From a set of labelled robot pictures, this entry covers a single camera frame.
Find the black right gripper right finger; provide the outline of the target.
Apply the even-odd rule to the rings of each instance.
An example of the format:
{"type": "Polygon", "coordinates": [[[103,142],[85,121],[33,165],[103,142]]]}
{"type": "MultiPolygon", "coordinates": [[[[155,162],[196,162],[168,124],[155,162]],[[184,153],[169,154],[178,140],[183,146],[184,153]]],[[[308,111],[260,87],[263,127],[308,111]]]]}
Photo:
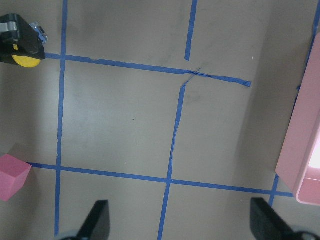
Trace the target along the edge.
{"type": "Polygon", "coordinates": [[[261,197],[250,200],[250,230],[256,240],[318,240],[308,231],[294,231],[261,197]]]}

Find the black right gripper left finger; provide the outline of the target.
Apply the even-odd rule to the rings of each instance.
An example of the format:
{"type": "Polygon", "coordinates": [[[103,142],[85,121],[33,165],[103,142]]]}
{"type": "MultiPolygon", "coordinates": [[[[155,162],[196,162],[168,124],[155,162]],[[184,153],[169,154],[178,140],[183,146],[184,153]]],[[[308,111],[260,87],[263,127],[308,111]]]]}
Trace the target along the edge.
{"type": "Polygon", "coordinates": [[[58,240],[108,240],[111,232],[108,200],[97,200],[76,234],[60,236],[58,240]]]}

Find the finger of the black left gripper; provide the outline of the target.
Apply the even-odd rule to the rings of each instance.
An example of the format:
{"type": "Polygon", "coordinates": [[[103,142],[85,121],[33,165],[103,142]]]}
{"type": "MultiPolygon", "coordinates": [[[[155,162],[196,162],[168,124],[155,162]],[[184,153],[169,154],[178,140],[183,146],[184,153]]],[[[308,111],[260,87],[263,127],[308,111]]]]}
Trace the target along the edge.
{"type": "Polygon", "coordinates": [[[15,55],[13,45],[22,48],[22,56],[25,53],[37,54],[41,46],[38,33],[16,13],[0,17],[0,61],[2,63],[17,65],[12,58],[12,55],[15,55]]]}

